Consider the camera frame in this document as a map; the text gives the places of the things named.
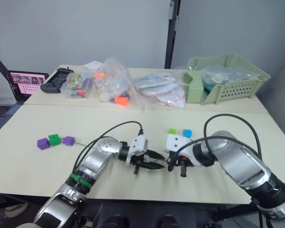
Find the clear plastic box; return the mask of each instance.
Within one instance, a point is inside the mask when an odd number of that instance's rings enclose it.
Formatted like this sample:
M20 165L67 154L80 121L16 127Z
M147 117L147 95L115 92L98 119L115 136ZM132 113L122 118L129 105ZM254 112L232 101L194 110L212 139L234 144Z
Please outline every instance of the clear plastic box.
M74 72L66 77L60 91L66 98L88 98L94 78L90 72Z

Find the green cube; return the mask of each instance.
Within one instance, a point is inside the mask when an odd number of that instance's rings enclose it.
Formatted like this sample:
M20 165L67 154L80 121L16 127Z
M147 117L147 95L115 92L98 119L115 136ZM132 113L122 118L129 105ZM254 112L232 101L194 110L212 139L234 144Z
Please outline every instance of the green cube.
M48 139L49 139L49 144L51 144L51 146L56 146L61 144L61 139L59 138L58 134L49 135Z
M174 128L169 128L168 134L177 134L177 130Z

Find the laptop screen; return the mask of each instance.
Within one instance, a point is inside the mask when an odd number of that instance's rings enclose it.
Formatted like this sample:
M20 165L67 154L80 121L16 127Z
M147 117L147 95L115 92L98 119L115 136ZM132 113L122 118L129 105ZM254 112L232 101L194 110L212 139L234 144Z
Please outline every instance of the laptop screen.
M6 78L17 102L25 102L39 89L40 85L48 78L48 74L8 70Z

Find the plastic bag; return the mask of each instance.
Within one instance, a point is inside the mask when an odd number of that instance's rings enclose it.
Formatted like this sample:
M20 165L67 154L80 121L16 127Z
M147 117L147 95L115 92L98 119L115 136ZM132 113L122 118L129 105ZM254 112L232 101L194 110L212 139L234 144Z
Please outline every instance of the plastic bag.
M136 79L135 86L149 102L183 108L186 102L183 75L180 70L154 73Z
M107 59L96 70L95 86L98 98L102 102L114 102L123 106L140 103L140 95L136 91L128 70L117 59Z
M225 85L230 82L244 80L255 80L260 76L248 70L241 68L226 68L219 65L207 66L200 71L204 87L212 90L217 85Z

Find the purple cube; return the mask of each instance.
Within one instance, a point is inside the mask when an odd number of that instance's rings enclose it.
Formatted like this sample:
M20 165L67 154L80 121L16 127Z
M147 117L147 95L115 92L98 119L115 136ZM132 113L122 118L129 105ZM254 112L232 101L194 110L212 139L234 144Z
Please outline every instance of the purple cube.
M68 145L68 146L73 146L75 143L75 138L67 136L67 137L63 138L62 143L65 145Z
M49 140L47 138L37 140L37 147L44 150L50 148Z

